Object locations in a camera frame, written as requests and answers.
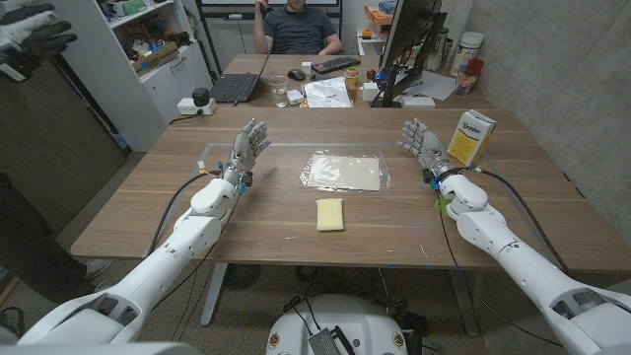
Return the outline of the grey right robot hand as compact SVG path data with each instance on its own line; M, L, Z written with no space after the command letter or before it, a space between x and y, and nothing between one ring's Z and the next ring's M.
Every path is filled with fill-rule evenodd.
M460 169L454 167L445 155L437 135L418 118L404 122L402 136L403 140L397 141L396 145L417 158L425 183L440 184L460 173Z

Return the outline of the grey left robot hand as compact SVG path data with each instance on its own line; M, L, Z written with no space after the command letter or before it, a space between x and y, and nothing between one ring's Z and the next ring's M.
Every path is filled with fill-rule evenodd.
M256 158L270 145L267 140L267 127L264 121L252 118L236 135L228 161L222 172L222 179L236 185L245 173L255 165Z

